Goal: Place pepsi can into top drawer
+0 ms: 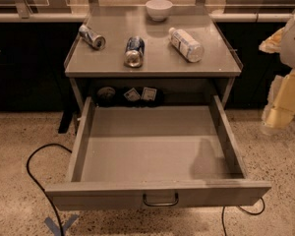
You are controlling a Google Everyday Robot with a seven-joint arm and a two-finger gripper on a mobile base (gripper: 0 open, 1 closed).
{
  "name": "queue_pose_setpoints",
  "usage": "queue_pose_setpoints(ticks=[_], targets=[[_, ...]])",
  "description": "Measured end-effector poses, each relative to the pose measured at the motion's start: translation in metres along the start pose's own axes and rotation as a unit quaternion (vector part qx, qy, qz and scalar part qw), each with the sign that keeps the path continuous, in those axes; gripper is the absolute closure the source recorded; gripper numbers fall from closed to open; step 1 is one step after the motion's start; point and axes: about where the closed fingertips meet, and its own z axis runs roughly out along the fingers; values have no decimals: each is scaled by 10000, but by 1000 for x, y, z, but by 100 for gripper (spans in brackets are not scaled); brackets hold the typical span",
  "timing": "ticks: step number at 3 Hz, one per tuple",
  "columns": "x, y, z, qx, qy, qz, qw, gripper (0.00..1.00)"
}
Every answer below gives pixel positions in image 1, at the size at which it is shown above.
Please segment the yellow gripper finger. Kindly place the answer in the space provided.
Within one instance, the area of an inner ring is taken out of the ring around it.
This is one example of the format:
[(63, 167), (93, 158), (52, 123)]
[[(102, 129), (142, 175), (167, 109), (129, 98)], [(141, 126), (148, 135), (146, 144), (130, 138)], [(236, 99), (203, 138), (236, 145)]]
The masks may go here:
[(270, 85), (263, 126), (270, 130), (286, 128), (295, 117), (295, 70), (276, 76)]
[(279, 53), (281, 50), (282, 34), (283, 28), (277, 30), (274, 34), (272, 34), (260, 44), (259, 50), (270, 54)]

